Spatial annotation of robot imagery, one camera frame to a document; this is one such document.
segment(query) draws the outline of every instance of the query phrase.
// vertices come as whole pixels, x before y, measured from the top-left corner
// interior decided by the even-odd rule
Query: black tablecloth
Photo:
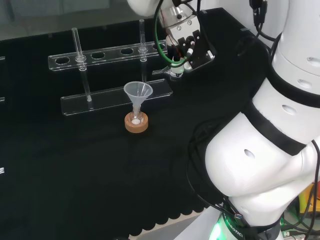
[[[223,9],[201,18],[215,61],[169,82],[171,97],[145,102],[149,128],[138,135],[124,127],[130,105],[62,115],[60,97],[84,90],[77,69],[52,72],[48,56],[74,52],[71,31],[0,42],[1,240],[111,240],[203,210],[185,177],[193,129],[239,112],[265,78],[266,59],[255,45],[236,56],[250,33]],[[146,21],[147,41],[152,25]],[[80,29],[79,37],[83,50],[138,43],[139,23]],[[163,67],[148,60],[149,73]],[[140,77],[135,60],[88,68],[91,91]]]

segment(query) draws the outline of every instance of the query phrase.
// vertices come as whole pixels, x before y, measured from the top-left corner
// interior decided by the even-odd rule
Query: yellow object
[[[313,183],[310,184],[305,190],[303,190],[303,192],[301,192],[299,194],[299,211],[300,211],[300,214],[303,215],[305,213],[305,210],[307,208],[307,204],[308,204],[308,198],[309,198],[309,195],[310,195],[310,191],[313,187]],[[312,213],[314,207],[314,196],[312,195],[312,198],[311,198],[311,202],[310,202],[310,207],[308,209],[308,213]],[[320,200],[317,200],[316,201],[316,211],[318,213],[320,213]]]

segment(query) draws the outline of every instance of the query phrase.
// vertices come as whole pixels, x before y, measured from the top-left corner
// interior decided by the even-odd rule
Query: black band
[[[229,212],[232,212],[232,209],[230,207],[227,207],[226,205],[224,205],[223,208],[228,210]],[[271,237],[267,237],[267,239],[275,240],[279,235],[281,217],[275,223],[267,226],[250,226],[248,224],[240,226],[231,216],[222,213],[222,217],[226,227],[237,240],[263,240],[265,238],[258,236],[258,234],[261,234],[263,232],[267,233],[267,231],[270,231],[273,228],[275,228],[277,234],[274,234]]]
[[[275,71],[271,62],[266,73],[271,85],[286,98],[308,107],[320,109],[320,95],[303,91],[283,80]]]
[[[305,144],[298,142],[279,131],[256,109],[252,101],[241,112],[259,133],[287,154],[295,156],[306,147]]]

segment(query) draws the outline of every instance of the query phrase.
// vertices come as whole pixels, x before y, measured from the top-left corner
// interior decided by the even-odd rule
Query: acrylic test tube rack
[[[100,64],[140,59],[141,81],[147,82],[147,60],[158,56],[154,42],[145,39],[145,21],[139,21],[140,43],[82,51],[77,28],[72,28],[72,36],[76,52],[52,55],[48,57],[48,66],[52,71],[63,71],[78,68],[81,73],[83,94],[63,96],[60,99],[62,114],[65,116],[86,113],[115,106],[130,104],[131,101],[124,92],[124,87],[90,92],[87,67]],[[161,48],[167,54],[166,41],[159,41]],[[148,81],[153,88],[153,94],[147,100],[170,96],[173,92],[165,79]]]

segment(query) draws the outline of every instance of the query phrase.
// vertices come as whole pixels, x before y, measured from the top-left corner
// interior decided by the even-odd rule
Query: robotic arm
[[[127,0],[130,7],[141,16],[155,15],[165,29],[170,75],[180,78],[209,62],[216,55],[209,43],[197,13],[188,5],[190,0]]]
[[[175,61],[188,57],[183,68],[192,71],[212,61],[216,52],[195,12],[173,1],[160,0],[159,12],[159,0],[128,3],[142,16],[158,16],[171,47],[169,57]],[[249,3],[258,35],[263,36],[266,1]],[[248,239],[244,232],[248,226],[256,233],[251,239],[283,240],[280,218],[284,210],[308,185],[318,182],[319,9],[319,0],[289,1],[286,24],[277,37],[278,48],[272,47],[274,57],[266,79],[247,108],[207,146],[208,176],[227,196],[231,217],[221,216],[220,230],[228,240]],[[170,64],[173,74],[174,66]]]

